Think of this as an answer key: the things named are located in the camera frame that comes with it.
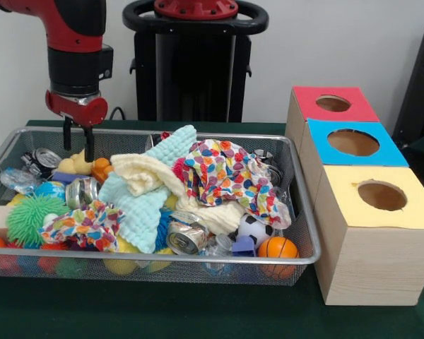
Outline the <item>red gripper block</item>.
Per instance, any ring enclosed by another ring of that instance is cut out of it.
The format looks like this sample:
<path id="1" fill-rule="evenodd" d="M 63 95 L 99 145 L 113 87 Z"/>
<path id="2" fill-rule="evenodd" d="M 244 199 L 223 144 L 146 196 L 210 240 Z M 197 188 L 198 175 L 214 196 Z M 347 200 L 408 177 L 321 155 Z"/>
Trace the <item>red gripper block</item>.
<path id="1" fill-rule="evenodd" d="M 84 128 L 85 161 L 94 161 L 95 138 L 94 125 L 101 124 L 108 111 L 108 103 L 100 95 L 90 97 L 64 97 L 50 90 L 46 91 L 45 102 L 47 108 L 64 118 L 63 137 L 64 149 L 71 150 L 71 125 L 72 121 Z"/>

